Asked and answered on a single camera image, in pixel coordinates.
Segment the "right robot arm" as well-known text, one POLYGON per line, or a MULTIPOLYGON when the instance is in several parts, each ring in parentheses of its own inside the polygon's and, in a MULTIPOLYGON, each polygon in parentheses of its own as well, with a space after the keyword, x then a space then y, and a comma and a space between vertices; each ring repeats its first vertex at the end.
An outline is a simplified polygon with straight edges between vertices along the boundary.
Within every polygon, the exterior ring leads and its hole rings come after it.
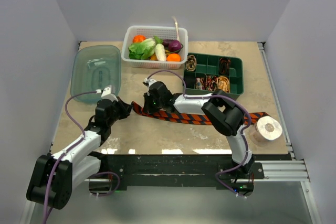
POLYGON ((244 134, 251 125, 251 117, 239 103, 224 95, 223 90, 197 96, 173 94, 163 82, 154 79, 145 79, 143 84, 148 88, 144 94, 145 113, 175 120, 209 122, 217 132, 226 136, 235 175, 246 178, 252 173, 254 159, 244 134))

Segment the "orange navy striped tie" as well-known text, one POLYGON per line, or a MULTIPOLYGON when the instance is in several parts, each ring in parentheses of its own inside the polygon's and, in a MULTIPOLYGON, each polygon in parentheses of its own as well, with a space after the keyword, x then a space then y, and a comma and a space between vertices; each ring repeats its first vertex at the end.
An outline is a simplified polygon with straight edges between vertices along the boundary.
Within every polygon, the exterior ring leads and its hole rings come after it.
POLYGON ((154 118, 162 121, 170 121, 174 123, 181 124, 192 124, 192 125, 212 125, 210 120, 205 115, 197 115, 197 114, 176 114, 176 113, 168 113, 163 110, 159 112, 154 112, 153 114, 147 113, 144 111, 143 107, 138 105, 135 102, 132 102, 133 111, 141 116, 146 116, 149 118, 154 118))

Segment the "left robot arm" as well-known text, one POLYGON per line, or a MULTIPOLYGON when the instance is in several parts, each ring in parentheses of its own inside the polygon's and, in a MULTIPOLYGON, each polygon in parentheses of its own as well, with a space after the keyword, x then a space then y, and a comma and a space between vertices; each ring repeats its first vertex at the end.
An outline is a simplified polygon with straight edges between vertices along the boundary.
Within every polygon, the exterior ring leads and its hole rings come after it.
POLYGON ((63 150, 37 158, 26 198, 29 201, 62 209, 72 190, 88 177, 103 178, 109 165, 91 155, 110 136, 112 125, 127 118, 132 105, 120 98, 101 99, 83 133, 63 150))

